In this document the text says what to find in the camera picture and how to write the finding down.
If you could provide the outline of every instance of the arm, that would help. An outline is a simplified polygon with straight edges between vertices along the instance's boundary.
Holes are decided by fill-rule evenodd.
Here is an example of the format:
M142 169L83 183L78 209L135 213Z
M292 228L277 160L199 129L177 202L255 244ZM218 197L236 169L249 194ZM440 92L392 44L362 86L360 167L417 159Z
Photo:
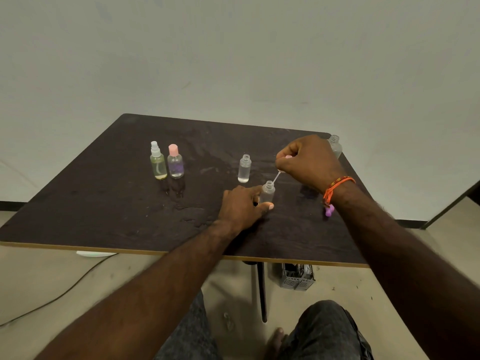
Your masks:
M226 190L218 219L207 230L88 310L37 359L153 359L228 244L273 208L268 202L253 205L261 189Z
M286 155L294 158L285 159ZM280 151L276 166L322 193L346 175L329 143L316 135L300 138ZM353 182L335 188L332 203L427 356L480 355L479 288L400 227Z

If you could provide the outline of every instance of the foot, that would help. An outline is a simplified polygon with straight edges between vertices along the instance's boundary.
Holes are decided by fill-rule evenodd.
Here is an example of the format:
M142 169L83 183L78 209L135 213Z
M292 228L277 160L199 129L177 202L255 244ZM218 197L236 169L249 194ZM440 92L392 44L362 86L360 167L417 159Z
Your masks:
M267 351L265 352L264 360L276 359L280 352L283 340L287 337L283 328L279 327L273 333L267 344Z

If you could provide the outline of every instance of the orange thread bracelet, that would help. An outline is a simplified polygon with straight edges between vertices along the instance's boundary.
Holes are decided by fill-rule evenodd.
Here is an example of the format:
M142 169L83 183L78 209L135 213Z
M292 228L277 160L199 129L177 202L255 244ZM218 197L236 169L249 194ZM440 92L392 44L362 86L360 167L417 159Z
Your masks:
M330 184L330 187L328 187L325 190L325 194L323 195L323 204L325 205L325 207L330 207L330 201L332 200L333 190L337 188L340 184L346 181L353 181L353 183L357 183L355 182L355 179L353 179L349 175L340 177L339 179L333 181L332 184Z

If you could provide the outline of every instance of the cable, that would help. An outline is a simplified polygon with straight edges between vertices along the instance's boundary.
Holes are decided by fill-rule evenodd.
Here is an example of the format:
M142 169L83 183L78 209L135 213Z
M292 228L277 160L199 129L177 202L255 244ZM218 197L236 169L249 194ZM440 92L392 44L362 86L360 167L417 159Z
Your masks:
M31 311L28 311L27 313L24 313L24 314L22 314L22 315L20 315L20 316L18 316L18 317L15 317L15 318L12 319L12 320L9 320L9 321L6 321L5 323L0 324L0 328L2 328L2 327L4 327L4 326L7 326L8 324L11 324L12 322L14 322L14 321L16 321L16 320L19 320L19 319L21 319L22 317L25 317L25 316L31 314L32 312L38 311L40 308L43 308L43 307L45 307L45 306L48 306L49 304L55 302L56 300L59 300L59 299L62 298L65 294L67 294L68 292L70 292L78 283L80 283L80 281L81 281L83 278L85 278L88 273L90 273L90 272L91 272L92 270L94 270L97 266L99 266L100 264L102 264L105 260L110 259L110 258L114 257L115 255L118 255L118 253L113 254L113 255L111 255L111 256L107 256L105 259L99 261L97 264L95 264L94 266L92 266L90 269L88 269L88 271L87 271L85 274L83 274L83 275L80 277L80 279L78 279L78 280L75 282L74 285L72 285L70 288L68 288L65 292L63 292L62 294L60 294L60 295L59 295L58 297L56 297L55 299L52 299L50 302L47 302L47 303L45 303L45 304L42 304L40 307L37 307L37 308L35 308L35 309L32 309Z

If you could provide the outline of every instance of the hand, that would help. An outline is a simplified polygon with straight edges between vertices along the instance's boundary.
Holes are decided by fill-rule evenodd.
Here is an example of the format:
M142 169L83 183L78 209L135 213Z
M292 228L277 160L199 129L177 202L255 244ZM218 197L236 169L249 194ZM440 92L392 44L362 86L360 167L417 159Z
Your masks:
M337 178L346 176L328 140L317 135L292 141L276 155L275 165L300 183L322 193Z
M233 190L223 192L222 208L218 214L219 221L228 223L238 235L242 230L248 229L259 218L273 209L273 203L264 202L254 206L262 186L245 188L237 186Z

